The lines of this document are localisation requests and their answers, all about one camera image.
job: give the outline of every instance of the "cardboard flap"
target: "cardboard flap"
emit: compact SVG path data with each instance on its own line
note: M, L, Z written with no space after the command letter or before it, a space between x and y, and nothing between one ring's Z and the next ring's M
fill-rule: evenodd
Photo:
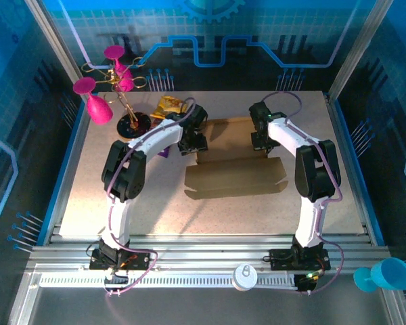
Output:
M208 162L188 166L185 194L193 200L280 193L287 181L280 158Z

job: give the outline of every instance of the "glass panel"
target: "glass panel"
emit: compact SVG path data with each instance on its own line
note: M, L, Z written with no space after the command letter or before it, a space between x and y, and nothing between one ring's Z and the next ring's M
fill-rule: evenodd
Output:
M0 1L0 324L7 323L76 120L81 99L71 87L25 3ZM17 217L27 211L36 219Z
M168 68L175 90L327 91L374 1L44 3L80 66L107 67L104 49L120 44L123 63Z
M406 1L394 1L339 100L384 239L406 260Z

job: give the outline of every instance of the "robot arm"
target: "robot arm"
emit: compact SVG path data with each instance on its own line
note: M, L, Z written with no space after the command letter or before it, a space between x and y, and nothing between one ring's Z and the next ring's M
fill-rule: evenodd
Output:
M340 185L340 169L334 143L330 140L320 141L290 121L286 123L285 114L271 113L264 102L255 103L249 111L256 129L251 134L254 149L269 153L277 146L285 147L295 157L294 179L301 196L299 225L289 253L291 258L281 258L286 256L286 252L270 251L271 268L315 269L316 260L325 260L328 262L325 268L329 269L328 252L323 250L320 233L326 212L325 201L334 195L335 188L325 167L316 167L316 163L322 163L322 160L309 140L319 144L337 184ZM277 260L283 260L283 263L278 263Z
M120 202L114 203L114 209L111 210L109 220L99 241L99 249L93 251L92 260L97 261L97 263L91 263L91 269L121 268L123 261L129 258L129 252L121 249L120 246L128 246L129 244L129 224L135 204L134 198L143 189L146 164L172 144L178 145L182 155L207 150L206 138L200 133L200 125L208 117L206 111L201 106L196 105L191 115L179 124L175 124L184 115L185 113L171 113L157 127L149 131L152 135L145 141L142 141L146 136L143 135L128 143L116 141L112 144L101 177L105 191L107 191L113 175L127 152L142 141L138 149L130 155L128 166L125 164L122 167L112 186L111 195Z

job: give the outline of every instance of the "black round base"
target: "black round base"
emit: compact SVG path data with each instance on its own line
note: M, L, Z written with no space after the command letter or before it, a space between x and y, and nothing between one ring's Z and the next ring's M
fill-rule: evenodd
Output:
M138 126L135 129L131 127L131 119L128 114L122 117L117 123L117 133L124 139L131 140L142 136L149 131L150 125L152 124L148 115L140 112L134 114L138 119Z

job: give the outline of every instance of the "blue plastic cup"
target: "blue plastic cup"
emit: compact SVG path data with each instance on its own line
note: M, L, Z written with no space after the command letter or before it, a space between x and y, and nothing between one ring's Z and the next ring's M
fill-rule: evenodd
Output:
M360 267L353 274L353 280L359 289L367 293L378 287L388 290L406 290L406 263L395 257L384 259L371 270Z

